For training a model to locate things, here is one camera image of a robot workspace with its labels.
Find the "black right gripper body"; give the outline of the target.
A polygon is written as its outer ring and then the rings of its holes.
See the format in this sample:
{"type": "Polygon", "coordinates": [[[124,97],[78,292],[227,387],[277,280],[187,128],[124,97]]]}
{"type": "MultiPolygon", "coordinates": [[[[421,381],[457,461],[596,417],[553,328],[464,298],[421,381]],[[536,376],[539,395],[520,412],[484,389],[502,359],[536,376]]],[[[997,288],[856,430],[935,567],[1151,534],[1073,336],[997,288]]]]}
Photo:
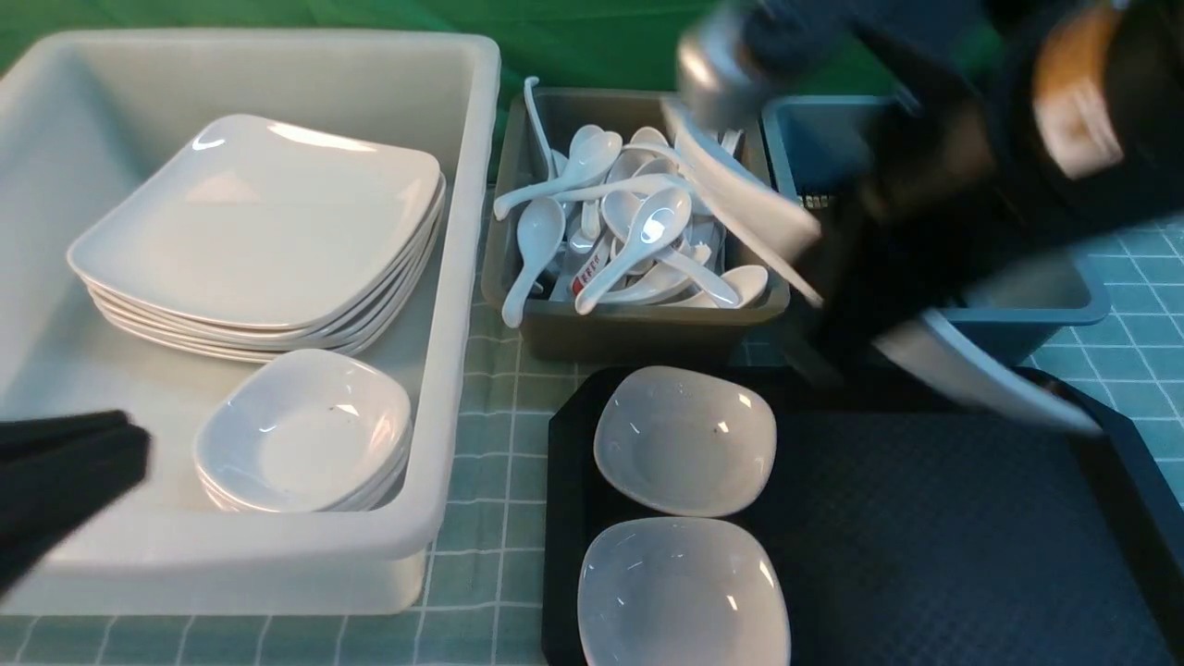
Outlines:
{"type": "Polygon", "coordinates": [[[871,346],[1022,257],[989,105],[888,98],[790,100],[777,108],[794,193],[828,194],[807,277],[823,303],[807,358],[845,374],[871,346]]]}

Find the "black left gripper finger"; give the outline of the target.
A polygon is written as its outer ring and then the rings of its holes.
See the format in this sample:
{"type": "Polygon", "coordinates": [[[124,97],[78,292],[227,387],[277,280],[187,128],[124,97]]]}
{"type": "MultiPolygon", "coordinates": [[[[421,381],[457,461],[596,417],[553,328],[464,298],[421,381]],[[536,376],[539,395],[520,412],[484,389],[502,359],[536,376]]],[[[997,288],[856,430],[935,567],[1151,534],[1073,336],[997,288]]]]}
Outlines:
{"type": "Polygon", "coordinates": [[[20,457],[46,450],[59,441],[84,438],[96,433],[129,425],[123,412],[63,414],[63,416],[4,421],[1,423],[1,461],[8,463],[20,457]]]}
{"type": "Polygon", "coordinates": [[[1,465],[1,590],[147,476],[152,434],[122,425],[1,465]]]}

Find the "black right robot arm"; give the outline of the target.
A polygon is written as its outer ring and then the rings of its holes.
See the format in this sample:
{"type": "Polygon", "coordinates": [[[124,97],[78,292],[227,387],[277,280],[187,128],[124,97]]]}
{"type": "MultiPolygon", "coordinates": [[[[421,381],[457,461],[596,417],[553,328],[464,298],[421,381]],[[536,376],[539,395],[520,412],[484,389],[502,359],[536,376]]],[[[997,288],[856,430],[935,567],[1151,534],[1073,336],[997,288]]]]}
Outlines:
{"type": "Polygon", "coordinates": [[[807,1],[721,4],[680,38],[677,92],[708,130],[757,117],[847,34],[913,98],[876,111],[869,156],[832,185],[800,340],[824,376],[1012,265],[1180,212],[1180,2],[990,8],[1004,49],[971,76],[807,1]]]}

